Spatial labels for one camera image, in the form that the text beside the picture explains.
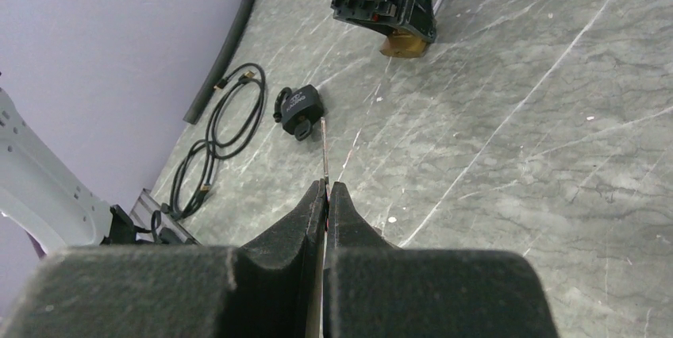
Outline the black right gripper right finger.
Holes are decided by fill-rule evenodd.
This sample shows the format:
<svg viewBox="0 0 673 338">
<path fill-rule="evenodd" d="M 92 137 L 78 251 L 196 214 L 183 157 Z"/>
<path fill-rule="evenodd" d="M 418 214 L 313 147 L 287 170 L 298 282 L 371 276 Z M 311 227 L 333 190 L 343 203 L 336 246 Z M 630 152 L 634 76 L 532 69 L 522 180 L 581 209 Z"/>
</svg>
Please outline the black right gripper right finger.
<svg viewBox="0 0 673 338">
<path fill-rule="evenodd" d="M 521 255 L 403 249 L 333 185 L 324 269 L 327 337 L 555 337 L 540 279 Z"/>
</svg>

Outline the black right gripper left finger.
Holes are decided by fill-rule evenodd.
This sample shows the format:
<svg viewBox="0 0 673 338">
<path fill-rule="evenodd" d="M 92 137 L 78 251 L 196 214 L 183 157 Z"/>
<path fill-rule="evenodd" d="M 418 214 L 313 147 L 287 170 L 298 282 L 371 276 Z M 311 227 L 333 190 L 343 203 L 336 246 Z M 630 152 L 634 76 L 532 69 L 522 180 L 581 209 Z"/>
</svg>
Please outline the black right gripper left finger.
<svg viewBox="0 0 673 338">
<path fill-rule="evenodd" d="M 317 337 L 324 180 L 242 247 L 112 245 L 48 256 L 4 337 Z"/>
</svg>

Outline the brass padlock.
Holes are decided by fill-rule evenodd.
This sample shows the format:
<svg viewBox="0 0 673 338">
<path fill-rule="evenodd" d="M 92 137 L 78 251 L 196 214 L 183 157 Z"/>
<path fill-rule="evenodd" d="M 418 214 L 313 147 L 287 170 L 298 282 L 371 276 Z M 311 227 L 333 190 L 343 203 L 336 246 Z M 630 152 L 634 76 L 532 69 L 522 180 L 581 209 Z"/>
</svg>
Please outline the brass padlock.
<svg viewBox="0 0 673 338">
<path fill-rule="evenodd" d="M 379 51 L 388 57 L 414 59 L 422 57 L 436 39 L 436 15 L 444 0 L 408 0 L 408 20 L 393 27 Z"/>
</svg>

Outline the black padlock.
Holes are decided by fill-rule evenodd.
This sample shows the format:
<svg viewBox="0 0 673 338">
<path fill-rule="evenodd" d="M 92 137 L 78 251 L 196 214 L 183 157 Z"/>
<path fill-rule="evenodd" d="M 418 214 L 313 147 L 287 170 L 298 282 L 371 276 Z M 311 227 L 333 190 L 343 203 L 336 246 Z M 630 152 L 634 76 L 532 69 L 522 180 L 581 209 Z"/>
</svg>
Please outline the black padlock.
<svg viewBox="0 0 673 338">
<path fill-rule="evenodd" d="M 324 104 L 317 88 L 312 85 L 297 90 L 284 87 L 275 99 L 273 118 L 292 136 L 300 121 L 308 119 L 314 126 L 323 116 L 325 116 Z"/>
</svg>

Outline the silver key bunch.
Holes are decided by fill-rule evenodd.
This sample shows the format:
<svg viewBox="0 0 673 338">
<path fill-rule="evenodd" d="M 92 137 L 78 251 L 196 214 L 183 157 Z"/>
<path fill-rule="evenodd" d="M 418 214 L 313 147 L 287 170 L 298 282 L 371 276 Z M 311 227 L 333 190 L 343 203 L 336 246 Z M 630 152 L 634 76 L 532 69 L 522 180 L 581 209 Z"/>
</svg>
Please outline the silver key bunch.
<svg viewBox="0 0 673 338">
<path fill-rule="evenodd" d="M 326 132 L 325 116 L 320 119 L 320 132 L 322 144 L 322 162 L 323 162 L 323 179 L 325 182 L 325 197 L 327 201 L 330 199 L 330 180 L 329 180 L 329 158 L 328 158 L 328 144 Z"/>
</svg>

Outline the black head key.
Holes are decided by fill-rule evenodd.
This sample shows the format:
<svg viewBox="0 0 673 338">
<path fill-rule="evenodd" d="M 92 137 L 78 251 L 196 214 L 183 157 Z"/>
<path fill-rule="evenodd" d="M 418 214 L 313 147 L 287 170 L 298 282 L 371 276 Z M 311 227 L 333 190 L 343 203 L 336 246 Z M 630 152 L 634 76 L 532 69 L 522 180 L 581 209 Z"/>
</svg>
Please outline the black head key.
<svg viewBox="0 0 673 338">
<path fill-rule="evenodd" d="M 297 141 L 304 141 L 307 139 L 313 131 L 313 123 L 305 119 L 300 121 L 294 129 L 294 137 Z"/>
</svg>

